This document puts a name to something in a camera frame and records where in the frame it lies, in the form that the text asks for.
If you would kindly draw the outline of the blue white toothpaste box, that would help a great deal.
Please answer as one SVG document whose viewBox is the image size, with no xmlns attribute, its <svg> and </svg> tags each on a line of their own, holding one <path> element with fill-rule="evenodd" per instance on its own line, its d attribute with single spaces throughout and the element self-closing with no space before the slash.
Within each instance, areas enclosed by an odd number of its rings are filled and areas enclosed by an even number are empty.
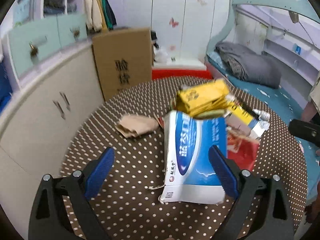
<svg viewBox="0 0 320 240">
<path fill-rule="evenodd" d="M 225 191 L 209 161 L 216 145 L 227 155 L 224 118 L 196 120 L 171 111 L 164 118 L 165 177 L 161 203 L 220 204 Z"/>
</svg>

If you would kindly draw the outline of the lilac shelf cabinet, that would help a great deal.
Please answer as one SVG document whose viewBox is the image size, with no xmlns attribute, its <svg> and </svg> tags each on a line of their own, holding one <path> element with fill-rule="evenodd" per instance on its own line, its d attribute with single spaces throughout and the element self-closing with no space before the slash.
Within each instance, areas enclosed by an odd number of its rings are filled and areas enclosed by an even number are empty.
<svg viewBox="0 0 320 240">
<path fill-rule="evenodd" d="M 16 0 L 1 23 L 3 62 L 12 90 L 41 63 L 86 40 L 83 0 Z"/>
</svg>

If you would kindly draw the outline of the teal quilted mattress cover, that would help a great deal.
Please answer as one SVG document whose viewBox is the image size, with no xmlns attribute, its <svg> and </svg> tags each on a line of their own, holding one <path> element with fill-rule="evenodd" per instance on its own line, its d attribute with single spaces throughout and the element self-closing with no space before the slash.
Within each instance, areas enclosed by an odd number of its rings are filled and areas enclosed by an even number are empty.
<svg viewBox="0 0 320 240">
<path fill-rule="evenodd" d="M 227 69 L 219 54 L 213 53 L 213 57 L 206 58 L 206 66 L 214 77 L 224 77 L 234 87 L 239 88 L 246 93 L 256 97 L 260 102 L 256 109 L 262 107 L 262 103 L 268 105 L 277 115 L 289 124 L 293 119 L 299 119 L 302 114 L 302 108 L 294 98 L 283 88 L 273 89 L 255 83 L 238 80 L 227 72 Z M 308 194 L 307 201 L 310 202 L 317 195 L 317 183 L 319 182 L 319 157 L 316 155 L 318 147 L 306 140 L 297 138 L 300 144 L 307 165 L 308 175 Z"/>
</svg>

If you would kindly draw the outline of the cream base cabinet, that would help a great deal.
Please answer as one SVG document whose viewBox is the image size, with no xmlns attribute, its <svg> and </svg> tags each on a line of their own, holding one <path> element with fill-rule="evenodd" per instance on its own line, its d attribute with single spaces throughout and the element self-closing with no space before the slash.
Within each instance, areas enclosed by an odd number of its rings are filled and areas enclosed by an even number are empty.
<svg viewBox="0 0 320 240">
<path fill-rule="evenodd" d="M 1 207 L 23 239 L 40 180 L 59 175 L 70 141 L 102 101 L 86 44 L 46 62 L 1 114 Z"/>
</svg>

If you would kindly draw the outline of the red storage bench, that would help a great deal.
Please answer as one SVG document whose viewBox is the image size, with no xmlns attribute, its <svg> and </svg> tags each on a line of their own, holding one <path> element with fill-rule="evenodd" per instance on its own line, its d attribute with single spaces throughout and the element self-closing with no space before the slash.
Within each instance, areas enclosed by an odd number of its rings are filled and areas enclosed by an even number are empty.
<svg viewBox="0 0 320 240">
<path fill-rule="evenodd" d="M 153 69 L 152 80 L 164 79 L 167 77 L 192 76 L 203 79 L 212 79 L 212 74 L 208 70 L 192 70 L 192 69 Z"/>
</svg>

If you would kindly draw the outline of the yellow packaging box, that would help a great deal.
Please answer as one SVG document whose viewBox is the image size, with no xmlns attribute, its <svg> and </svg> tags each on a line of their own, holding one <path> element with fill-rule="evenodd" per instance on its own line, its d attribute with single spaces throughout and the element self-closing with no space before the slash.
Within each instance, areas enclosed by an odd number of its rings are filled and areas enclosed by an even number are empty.
<svg viewBox="0 0 320 240">
<path fill-rule="evenodd" d="M 259 139 L 270 123 L 260 120 L 253 109 L 237 98 L 223 79 L 193 87 L 183 87 L 170 102 L 170 107 L 194 119 L 223 117 L 228 128 Z"/>
</svg>

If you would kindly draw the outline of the rolled grey duvet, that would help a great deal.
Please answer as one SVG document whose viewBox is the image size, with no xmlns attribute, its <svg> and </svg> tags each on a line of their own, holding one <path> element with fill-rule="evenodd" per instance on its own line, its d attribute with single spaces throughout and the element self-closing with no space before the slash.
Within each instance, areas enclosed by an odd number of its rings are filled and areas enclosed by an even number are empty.
<svg viewBox="0 0 320 240">
<path fill-rule="evenodd" d="M 216 51 L 230 74 L 241 81 L 277 89 L 281 72 L 277 62 L 265 55 L 258 55 L 246 46 L 231 42 L 219 42 Z"/>
</svg>

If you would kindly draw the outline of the hanging jackets row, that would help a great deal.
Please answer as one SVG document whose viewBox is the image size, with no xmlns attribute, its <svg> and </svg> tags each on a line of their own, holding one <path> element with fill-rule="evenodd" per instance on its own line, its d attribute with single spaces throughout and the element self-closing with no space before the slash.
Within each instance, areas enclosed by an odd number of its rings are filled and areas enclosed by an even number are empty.
<svg viewBox="0 0 320 240">
<path fill-rule="evenodd" d="M 91 32 L 108 32 L 117 25 L 116 17 L 108 0 L 83 0 L 86 26 Z"/>
</svg>

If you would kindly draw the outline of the beige paper bag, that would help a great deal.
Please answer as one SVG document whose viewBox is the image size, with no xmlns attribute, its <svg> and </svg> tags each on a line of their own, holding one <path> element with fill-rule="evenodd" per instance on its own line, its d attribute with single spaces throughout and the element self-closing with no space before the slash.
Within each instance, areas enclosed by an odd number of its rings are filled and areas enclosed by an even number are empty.
<svg viewBox="0 0 320 240">
<path fill-rule="evenodd" d="M 158 128 L 164 128 L 164 120 L 157 116 L 124 115 L 116 124 L 116 130 L 125 138 L 137 138 Z"/>
</svg>

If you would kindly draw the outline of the large brown cardboard box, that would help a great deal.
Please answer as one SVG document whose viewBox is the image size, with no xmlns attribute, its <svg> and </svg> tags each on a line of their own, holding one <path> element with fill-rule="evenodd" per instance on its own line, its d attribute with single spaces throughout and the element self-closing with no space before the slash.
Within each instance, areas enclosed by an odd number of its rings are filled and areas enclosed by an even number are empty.
<svg viewBox="0 0 320 240">
<path fill-rule="evenodd" d="M 152 79 L 153 44 L 149 28 L 109 31 L 92 38 L 104 100 Z"/>
</svg>

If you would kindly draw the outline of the small white bottle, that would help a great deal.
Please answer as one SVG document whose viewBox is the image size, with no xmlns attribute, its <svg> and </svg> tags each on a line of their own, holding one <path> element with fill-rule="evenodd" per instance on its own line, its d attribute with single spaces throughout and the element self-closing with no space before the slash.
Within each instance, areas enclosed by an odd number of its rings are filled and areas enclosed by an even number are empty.
<svg viewBox="0 0 320 240">
<path fill-rule="evenodd" d="M 258 110 L 258 109 L 253 109 L 253 112 L 259 116 L 259 119 L 260 120 L 263 120 L 263 121 L 266 121 L 266 122 L 269 122 L 270 120 L 270 113 L 267 113 L 266 111 L 262 111 L 262 110 Z"/>
</svg>

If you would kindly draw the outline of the red paper packet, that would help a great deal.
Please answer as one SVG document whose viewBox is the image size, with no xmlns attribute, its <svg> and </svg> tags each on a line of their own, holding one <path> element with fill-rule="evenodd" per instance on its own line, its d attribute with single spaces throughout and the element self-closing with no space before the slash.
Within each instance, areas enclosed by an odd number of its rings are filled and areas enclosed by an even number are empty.
<svg viewBox="0 0 320 240">
<path fill-rule="evenodd" d="M 227 155 L 241 170 L 253 171 L 260 140 L 245 136 L 241 131 L 227 130 Z"/>
</svg>

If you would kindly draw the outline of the white bag on bench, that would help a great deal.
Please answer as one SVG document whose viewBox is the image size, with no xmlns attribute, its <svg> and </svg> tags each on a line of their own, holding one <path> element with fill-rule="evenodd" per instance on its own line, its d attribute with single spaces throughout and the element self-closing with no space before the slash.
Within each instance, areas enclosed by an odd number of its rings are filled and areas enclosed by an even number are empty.
<svg viewBox="0 0 320 240">
<path fill-rule="evenodd" d="M 169 54 L 163 48 L 154 49 L 154 61 L 157 63 L 167 63 L 169 60 Z"/>
</svg>

